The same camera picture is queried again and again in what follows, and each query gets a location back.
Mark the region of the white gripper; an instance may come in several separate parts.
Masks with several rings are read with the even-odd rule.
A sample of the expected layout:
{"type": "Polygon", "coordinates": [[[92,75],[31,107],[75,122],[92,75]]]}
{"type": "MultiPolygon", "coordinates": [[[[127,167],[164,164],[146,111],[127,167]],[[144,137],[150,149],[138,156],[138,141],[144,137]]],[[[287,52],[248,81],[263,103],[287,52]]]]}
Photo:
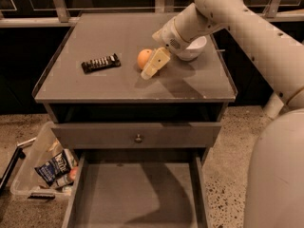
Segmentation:
{"type": "Polygon", "coordinates": [[[164,67],[170,60],[170,53],[177,55],[190,45],[189,42],[184,41],[179,35],[175,22],[176,18],[173,17],[152,35],[152,38],[158,42],[161,47],[151,49],[152,54],[142,69],[141,76],[143,79],[148,80],[152,78],[164,67]]]}

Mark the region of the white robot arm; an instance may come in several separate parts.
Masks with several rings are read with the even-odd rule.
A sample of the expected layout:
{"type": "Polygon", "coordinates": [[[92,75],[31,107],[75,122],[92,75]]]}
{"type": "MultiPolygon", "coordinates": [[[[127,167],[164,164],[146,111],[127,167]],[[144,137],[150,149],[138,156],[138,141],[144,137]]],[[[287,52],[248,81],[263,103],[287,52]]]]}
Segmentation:
{"type": "Polygon", "coordinates": [[[194,0],[152,38],[179,55],[198,37],[227,29],[290,111],[272,121],[252,152],[244,228],[304,228],[304,45],[243,0],[194,0]]]}

